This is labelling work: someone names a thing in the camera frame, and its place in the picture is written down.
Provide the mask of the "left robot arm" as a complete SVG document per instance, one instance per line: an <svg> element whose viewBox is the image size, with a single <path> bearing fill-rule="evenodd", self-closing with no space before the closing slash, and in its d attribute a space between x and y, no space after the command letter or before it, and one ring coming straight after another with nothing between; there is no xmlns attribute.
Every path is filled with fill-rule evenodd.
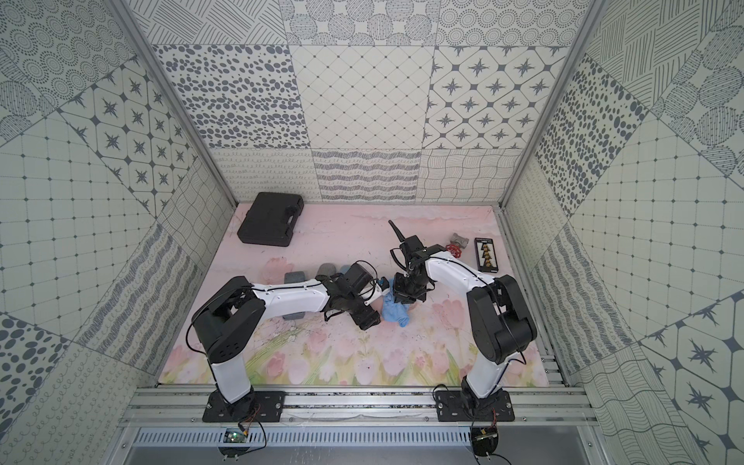
<svg viewBox="0 0 744 465"><path fill-rule="evenodd" d="M381 323L372 302L390 288L388 279L370 274L359 263L344 273L282 285L253 284L237 276L192 316L187 331L196 333L218 397L234 406L248 400L253 391L242 353L263 321L294 313L321 313L326 320L347 314L367 331Z"/></svg>

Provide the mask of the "blue microfiber cloth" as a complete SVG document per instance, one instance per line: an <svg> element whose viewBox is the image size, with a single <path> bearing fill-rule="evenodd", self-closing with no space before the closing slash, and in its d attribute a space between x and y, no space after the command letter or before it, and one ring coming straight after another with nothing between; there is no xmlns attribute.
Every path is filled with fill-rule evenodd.
<svg viewBox="0 0 744 465"><path fill-rule="evenodd" d="M393 295L394 279L389 281L389 292L383 296L381 315L386 322L397 323L399 327L406 327L410 322L408 316L409 304L396 302Z"/></svg>

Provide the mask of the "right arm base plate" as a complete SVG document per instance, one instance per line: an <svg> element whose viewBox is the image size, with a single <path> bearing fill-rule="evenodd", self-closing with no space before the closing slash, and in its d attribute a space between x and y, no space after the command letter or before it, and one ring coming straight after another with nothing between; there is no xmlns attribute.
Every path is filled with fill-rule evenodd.
<svg viewBox="0 0 744 465"><path fill-rule="evenodd" d="M432 393L439 422L514 422L510 394L503 389L480 399L470 391L438 389Z"/></svg>

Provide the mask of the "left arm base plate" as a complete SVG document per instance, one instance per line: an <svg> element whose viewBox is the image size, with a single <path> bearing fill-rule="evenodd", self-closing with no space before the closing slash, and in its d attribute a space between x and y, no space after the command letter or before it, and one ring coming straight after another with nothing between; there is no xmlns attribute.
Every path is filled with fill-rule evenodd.
<svg viewBox="0 0 744 465"><path fill-rule="evenodd" d="M220 391L209 395L207 406L201 420L206 424L226 424L227 422L280 422L286 391L255 391L230 403Z"/></svg>

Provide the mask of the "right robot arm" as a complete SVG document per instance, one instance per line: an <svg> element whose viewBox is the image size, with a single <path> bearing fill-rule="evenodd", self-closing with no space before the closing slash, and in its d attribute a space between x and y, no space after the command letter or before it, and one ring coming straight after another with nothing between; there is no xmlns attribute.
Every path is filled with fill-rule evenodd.
<svg viewBox="0 0 744 465"><path fill-rule="evenodd" d="M464 294L478 354L463 379L463 395L473 405L492 399L502 389L509 364L525 363L523 352L538 336L519 284L511 275L491 277L469 267L442 245L425 246L417 236L395 235L399 246L391 257L401 271L393 281L394 301L424 302L437 285Z"/></svg>

